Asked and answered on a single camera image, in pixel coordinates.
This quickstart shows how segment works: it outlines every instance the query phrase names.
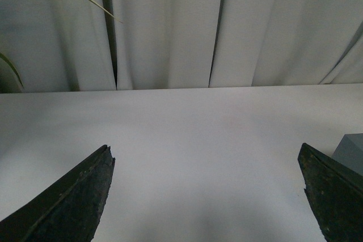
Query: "white table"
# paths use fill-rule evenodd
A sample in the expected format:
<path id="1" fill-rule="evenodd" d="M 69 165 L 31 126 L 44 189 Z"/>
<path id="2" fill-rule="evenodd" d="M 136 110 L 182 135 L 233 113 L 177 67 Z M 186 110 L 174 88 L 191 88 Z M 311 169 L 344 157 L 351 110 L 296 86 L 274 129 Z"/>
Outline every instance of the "white table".
<path id="1" fill-rule="evenodd" d="M 0 219 L 108 144 L 93 241 L 324 242 L 297 156 L 363 132 L 363 84 L 3 94 L 0 113 Z"/>

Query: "gray block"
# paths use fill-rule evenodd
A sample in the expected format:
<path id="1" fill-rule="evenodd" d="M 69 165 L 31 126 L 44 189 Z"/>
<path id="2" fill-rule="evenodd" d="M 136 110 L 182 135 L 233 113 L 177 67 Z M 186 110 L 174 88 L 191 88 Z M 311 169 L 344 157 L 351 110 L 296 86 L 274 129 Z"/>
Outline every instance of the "gray block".
<path id="1" fill-rule="evenodd" d="M 363 176 L 363 133 L 346 134 L 332 158 Z"/>

